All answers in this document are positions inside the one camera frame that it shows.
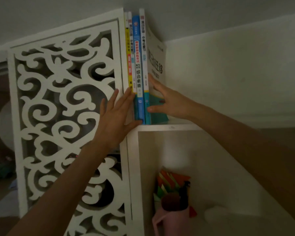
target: left hand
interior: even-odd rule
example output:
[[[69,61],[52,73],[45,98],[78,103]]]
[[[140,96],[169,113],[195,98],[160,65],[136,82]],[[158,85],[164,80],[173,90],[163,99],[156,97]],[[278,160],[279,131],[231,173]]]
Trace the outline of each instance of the left hand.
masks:
[[[116,148],[132,129],[142,124],[142,121],[138,120],[125,125],[128,110],[135,97],[131,89],[127,88],[124,95],[115,104],[117,95],[118,89],[114,91],[107,102],[106,109],[105,99],[102,99],[100,119],[94,139],[92,140],[92,142],[107,151]]]

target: ceiling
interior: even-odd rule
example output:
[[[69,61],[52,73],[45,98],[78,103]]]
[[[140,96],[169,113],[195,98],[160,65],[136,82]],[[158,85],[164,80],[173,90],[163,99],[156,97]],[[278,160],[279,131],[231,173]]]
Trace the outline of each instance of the ceiling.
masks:
[[[144,7],[161,40],[295,13],[295,0],[0,0],[0,45],[124,7]]]

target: hand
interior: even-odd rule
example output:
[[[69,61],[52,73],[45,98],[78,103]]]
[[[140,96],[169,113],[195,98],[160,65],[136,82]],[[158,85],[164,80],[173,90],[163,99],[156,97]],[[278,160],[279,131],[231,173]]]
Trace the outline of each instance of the hand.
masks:
[[[127,88],[125,94],[116,102],[118,89],[116,89],[107,102],[105,109],[105,99],[102,99],[100,106],[100,119],[92,142],[98,146],[107,149],[107,151],[116,148],[123,141],[126,135],[135,127],[142,124],[141,120],[132,121],[125,125],[127,113],[135,94]]]
[[[154,89],[159,91],[165,98],[163,105],[148,107],[150,113],[165,113],[182,119],[189,119],[192,116],[192,112],[198,103],[161,84],[151,74],[148,74],[148,79],[153,84]]]

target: carved white panel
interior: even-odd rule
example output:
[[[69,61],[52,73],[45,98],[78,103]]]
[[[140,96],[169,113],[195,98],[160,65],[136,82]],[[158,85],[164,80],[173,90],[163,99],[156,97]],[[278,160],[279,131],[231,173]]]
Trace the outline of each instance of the carved white panel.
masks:
[[[93,138],[101,99],[122,90],[118,21],[14,47],[9,75],[23,216]],[[126,234],[120,161],[112,154],[99,166],[67,235]]]

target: right hand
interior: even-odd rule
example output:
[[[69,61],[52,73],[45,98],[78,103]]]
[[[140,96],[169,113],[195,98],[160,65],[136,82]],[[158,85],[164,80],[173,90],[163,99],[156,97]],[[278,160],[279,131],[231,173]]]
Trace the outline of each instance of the right hand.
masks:
[[[163,105],[150,106],[148,107],[148,112],[165,113],[182,119],[189,119],[192,117],[192,113],[198,103],[161,84],[159,81],[154,79],[151,74],[148,74],[148,79],[149,82],[153,84],[154,89],[159,91],[165,98],[165,103]]]

